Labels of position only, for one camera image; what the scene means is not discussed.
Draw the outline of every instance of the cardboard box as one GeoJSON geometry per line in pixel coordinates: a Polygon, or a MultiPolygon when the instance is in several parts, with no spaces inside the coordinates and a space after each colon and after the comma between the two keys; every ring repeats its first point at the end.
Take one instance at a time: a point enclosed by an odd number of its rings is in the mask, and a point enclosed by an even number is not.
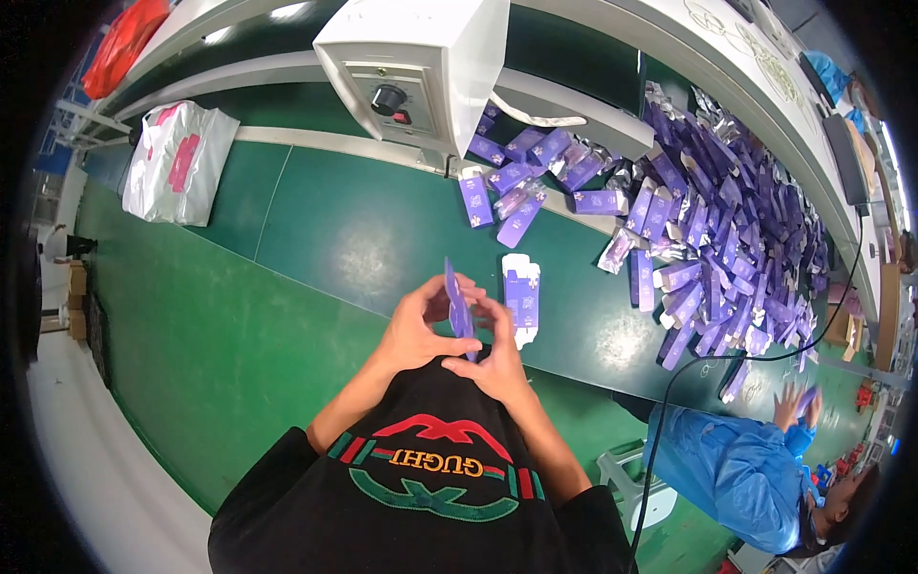
{"type": "Polygon", "coordinates": [[[82,311],[70,311],[70,336],[75,341],[86,339],[86,316],[82,311]]]}
{"type": "Polygon", "coordinates": [[[85,295],[86,294],[86,269],[82,261],[70,262],[70,277],[67,281],[67,295],[85,295]]]}

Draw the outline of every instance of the black cable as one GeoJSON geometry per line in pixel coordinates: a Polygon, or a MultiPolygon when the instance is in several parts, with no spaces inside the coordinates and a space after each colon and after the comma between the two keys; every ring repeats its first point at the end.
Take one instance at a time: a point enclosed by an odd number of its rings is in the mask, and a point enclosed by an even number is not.
{"type": "Polygon", "coordinates": [[[791,358],[792,356],[797,356],[806,351],[809,351],[815,347],[819,342],[825,337],[825,334],[829,332],[829,327],[832,326],[832,322],[835,321],[835,316],[838,315],[838,311],[842,309],[842,305],[845,303],[845,297],[848,295],[848,290],[851,288],[851,282],[854,279],[854,272],[857,269],[857,264],[860,262],[860,253],[861,247],[864,244],[864,220],[857,218],[858,221],[858,231],[860,233],[860,239],[857,241],[857,255],[855,256],[855,263],[851,265],[851,274],[848,276],[848,282],[845,285],[845,292],[842,294],[841,301],[839,302],[838,307],[835,308],[835,313],[832,314],[832,317],[829,319],[829,322],[825,324],[825,329],[823,333],[816,338],[815,341],[797,349],[793,353],[787,353],[785,355],[764,357],[764,356],[749,356],[749,355],[715,355],[715,356],[700,356],[695,357],[694,359],[688,361],[682,368],[676,371],[676,374],[669,379],[669,384],[666,385],[666,392],[663,394],[663,402],[660,406],[660,418],[656,426],[656,433],[654,434],[654,445],[650,449],[650,457],[647,459],[647,470],[644,473],[644,495],[641,498],[641,512],[638,514],[637,518],[637,528],[634,529],[634,539],[632,540],[632,553],[631,558],[628,560],[628,568],[625,570],[625,574],[631,574],[632,568],[634,568],[635,557],[637,556],[637,545],[638,541],[641,539],[641,530],[644,528],[644,517],[647,514],[647,498],[650,496],[650,482],[651,476],[654,472],[654,460],[656,459],[656,448],[660,445],[660,435],[663,432],[663,421],[666,417],[666,405],[669,404],[669,391],[673,388],[673,383],[676,382],[676,379],[679,375],[682,374],[687,368],[692,365],[696,365],[701,361],[725,359],[727,361],[757,361],[760,363],[772,363],[774,361],[783,361],[784,359],[791,358]]]}

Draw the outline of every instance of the white machine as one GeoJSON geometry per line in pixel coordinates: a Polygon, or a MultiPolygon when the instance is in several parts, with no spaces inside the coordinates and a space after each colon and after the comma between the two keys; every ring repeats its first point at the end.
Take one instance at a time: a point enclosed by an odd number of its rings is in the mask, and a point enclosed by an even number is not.
{"type": "Polygon", "coordinates": [[[509,0],[350,0],[312,45],[377,140],[462,157],[504,64],[509,0]]]}

